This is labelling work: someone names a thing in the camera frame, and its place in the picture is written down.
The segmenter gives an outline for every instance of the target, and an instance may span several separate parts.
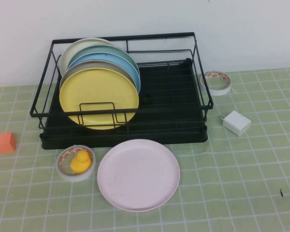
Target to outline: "black dish rack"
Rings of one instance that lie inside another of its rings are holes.
[[[43,129],[42,148],[64,149],[75,144],[107,147],[130,139],[150,139],[162,144],[205,142],[206,115],[213,108],[213,101],[206,81],[206,96],[201,93],[197,70],[203,77],[204,73],[194,32],[103,38],[136,56],[133,58],[141,76],[139,108],[63,112],[58,61],[64,47],[79,39],[53,40],[30,110]],[[117,121],[116,114],[132,112],[136,114],[130,121]],[[82,126],[83,115],[96,114],[112,114],[114,129],[92,130]],[[68,116],[78,116],[79,124]]]

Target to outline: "masking tape roll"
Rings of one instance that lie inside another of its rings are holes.
[[[230,90],[232,89],[232,84],[233,84],[232,79],[230,77],[228,77],[226,74],[224,74],[223,72],[206,72],[204,74],[204,77],[205,77],[205,79],[221,78],[221,79],[225,80],[227,83],[227,87],[225,89],[212,89],[209,87],[208,89],[209,89],[209,92],[212,96],[225,95],[225,94],[229,93]],[[203,77],[201,77],[200,81],[201,81],[202,89],[206,91]]]
[[[92,163],[91,166],[83,173],[80,174],[65,174],[62,170],[62,163],[63,161],[71,154],[77,153],[79,151],[87,151],[89,158],[91,159]],[[69,181],[69,182],[78,182],[78,181],[82,181],[87,179],[88,177],[90,177],[91,175],[93,175],[93,172],[95,170],[95,166],[96,166],[96,157],[95,154],[93,153],[93,151],[84,145],[74,145],[74,146],[70,146],[67,149],[65,149],[63,152],[61,152],[59,154],[59,156],[57,157],[56,160],[56,171],[58,172],[58,174],[60,175],[60,177],[63,180]]]

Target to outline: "rubber duck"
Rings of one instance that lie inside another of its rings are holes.
[[[75,173],[83,173],[91,166],[91,163],[88,152],[80,151],[71,161],[70,168]]]

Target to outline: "white power adapter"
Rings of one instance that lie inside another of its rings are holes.
[[[221,116],[222,125],[238,136],[242,135],[250,126],[251,121],[236,112],[235,110],[228,116]]]

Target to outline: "green grid mat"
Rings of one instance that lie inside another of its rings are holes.
[[[60,179],[60,150],[41,148],[29,116],[37,86],[0,88],[0,132],[18,141],[14,154],[0,155],[0,232],[290,231],[290,69],[228,75],[233,90],[213,97],[209,140],[167,145],[181,169],[176,193],[141,213],[111,206],[96,173],[78,183]],[[219,116],[233,110],[252,120],[241,137],[221,125]],[[108,150],[94,149],[98,163]]]

